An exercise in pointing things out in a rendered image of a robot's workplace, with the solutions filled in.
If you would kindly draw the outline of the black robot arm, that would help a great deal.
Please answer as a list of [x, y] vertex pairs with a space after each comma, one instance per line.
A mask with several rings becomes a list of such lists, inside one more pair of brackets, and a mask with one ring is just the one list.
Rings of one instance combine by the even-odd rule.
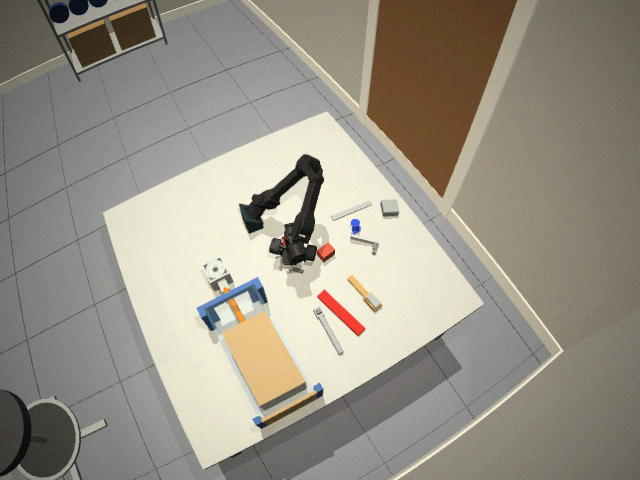
[[[307, 252], [304, 244], [309, 243], [314, 231], [314, 211], [321, 185], [324, 182], [320, 160], [309, 154], [301, 155], [296, 161], [295, 168], [273, 189], [266, 190], [260, 195], [253, 194], [252, 202], [248, 207], [244, 207], [251, 219], [260, 219], [265, 209], [275, 209], [280, 204], [280, 197], [304, 177], [307, 177], [309, 182], [301, 211], [296, 215], [294, 222], [284, 224], [284, 239], [288, 245], [287, 248], [282, 248], [282, 263], [284, 265], [297, 265], [306, 258]], [[305, 235], [305, 237], [299, 236], [299, 234]]]

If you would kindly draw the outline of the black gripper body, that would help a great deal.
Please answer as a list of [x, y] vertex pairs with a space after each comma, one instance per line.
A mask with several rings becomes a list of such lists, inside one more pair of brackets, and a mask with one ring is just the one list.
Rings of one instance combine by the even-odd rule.
[[[269, 246], [269, 252], [272, 254], [278, 254], [279, 251], [282, 251], [283, 247], [286, 247], [288, 245], [281, 245], [280, 243], [282, 242], [282, 239], [277, 239], [277, 238], [273, 238], [271, 240], [270, 246]], [[314, 261], [315, 260], [315, 256], [316, 256], [316, 252], [317, 252], [317, 246], [315, 245], [307, 245], [307, 247], [305, 247], [305, 250], [307, 252], [306, 256], [306, 260], [309, 261]]]

